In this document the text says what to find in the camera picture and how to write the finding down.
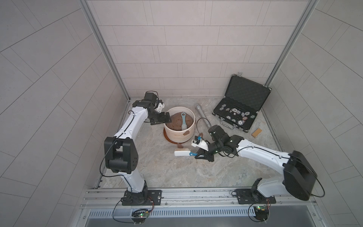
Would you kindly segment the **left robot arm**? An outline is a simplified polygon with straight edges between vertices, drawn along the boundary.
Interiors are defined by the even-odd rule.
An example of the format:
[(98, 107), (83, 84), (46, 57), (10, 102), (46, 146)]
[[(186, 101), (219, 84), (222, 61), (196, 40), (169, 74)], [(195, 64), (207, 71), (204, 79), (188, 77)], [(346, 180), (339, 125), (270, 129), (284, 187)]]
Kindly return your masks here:
[(134, 143), (142, 124), (149, 120), (151, 125), (170, 123), (168, 112), (163, 112), (164, 103), (156, 91), (147, 91), (142, 100), (132, 104), (129, 117), (113, 136), (104, 141), (105, 156), (103, 162), (114, 175), (121, 177), (127, 185), (127, 190), (121, 198), (122, 205), (143, 205), (148, 201), (146, 181), (141, 177), (137, 164), (139, 155)]

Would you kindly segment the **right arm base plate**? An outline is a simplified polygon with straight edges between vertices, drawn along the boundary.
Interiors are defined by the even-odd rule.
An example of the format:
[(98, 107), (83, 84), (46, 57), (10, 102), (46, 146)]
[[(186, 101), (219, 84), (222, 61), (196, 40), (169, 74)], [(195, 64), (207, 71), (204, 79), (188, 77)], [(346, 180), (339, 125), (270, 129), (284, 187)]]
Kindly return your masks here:
[(257, 191), (251, 189), (235, 189), (231, 195), (238, 200), (238, 204), (276, 204), (277, 201), (274, 196), (264, 197)]

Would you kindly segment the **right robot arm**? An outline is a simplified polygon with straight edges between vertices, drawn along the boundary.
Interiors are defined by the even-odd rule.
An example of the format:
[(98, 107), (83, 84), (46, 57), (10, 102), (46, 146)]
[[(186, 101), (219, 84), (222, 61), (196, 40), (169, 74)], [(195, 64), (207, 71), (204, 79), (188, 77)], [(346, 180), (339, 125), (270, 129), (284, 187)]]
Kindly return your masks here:
[(246, 195), (251, 203), (265, 203), (277, 195), (291, 195), (299, 200), (307, 201), (317, 181), (317, 174), (299, 151), (292, 153), (280, 152), (262, 147), (242, 136), (229, 136), (220, 126), (212, 126), (208, 133), (212, 143), (204, 140), (201, 135), (195, 136), (193, 147), (198, 147), (196, 159), (214, 161), (216, 154), (225, 153), (227, 157), (241, 157), (264, 164), (279, 176), (258, 178)]

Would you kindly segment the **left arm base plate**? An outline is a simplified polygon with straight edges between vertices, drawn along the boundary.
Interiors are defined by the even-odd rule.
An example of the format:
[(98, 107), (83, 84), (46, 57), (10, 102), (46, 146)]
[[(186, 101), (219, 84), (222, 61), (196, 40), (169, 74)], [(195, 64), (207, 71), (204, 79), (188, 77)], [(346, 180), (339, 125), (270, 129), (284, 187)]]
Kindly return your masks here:
[(122, 198), (122, 206), (150, 206), (152, 202), (161, 204), (162, 190), (148, 190), (147, 192), (131, 193), (126, 191)]

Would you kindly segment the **white blue scrub brush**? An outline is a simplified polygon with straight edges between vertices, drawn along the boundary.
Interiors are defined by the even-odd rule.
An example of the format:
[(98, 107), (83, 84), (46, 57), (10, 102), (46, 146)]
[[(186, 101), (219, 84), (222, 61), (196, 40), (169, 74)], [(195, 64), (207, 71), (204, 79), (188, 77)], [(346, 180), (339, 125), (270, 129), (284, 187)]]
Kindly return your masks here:
[(192, 152), (190, 149), (188, 148), (177, 148), (174, 151), (174, 155), (176, 157), (180, 157), (180, 156), (197, 156), (197, 153)]

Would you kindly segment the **white ceramic pot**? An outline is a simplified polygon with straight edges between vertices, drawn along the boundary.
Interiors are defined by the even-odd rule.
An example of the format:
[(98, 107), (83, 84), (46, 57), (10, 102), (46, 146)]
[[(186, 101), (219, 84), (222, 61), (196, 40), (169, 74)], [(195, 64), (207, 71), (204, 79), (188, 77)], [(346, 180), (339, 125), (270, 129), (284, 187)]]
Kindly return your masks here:
[[(192, 138), (195, 131), (196, 117), (194, 113), (186, 107), (173, 107), (167, 112), (170, 113), (172, 122), (164, 124), (164, 136), (172, 143), (185, 143)], [(181, 113), (186, 113), (187, 130), (182, 130)]]

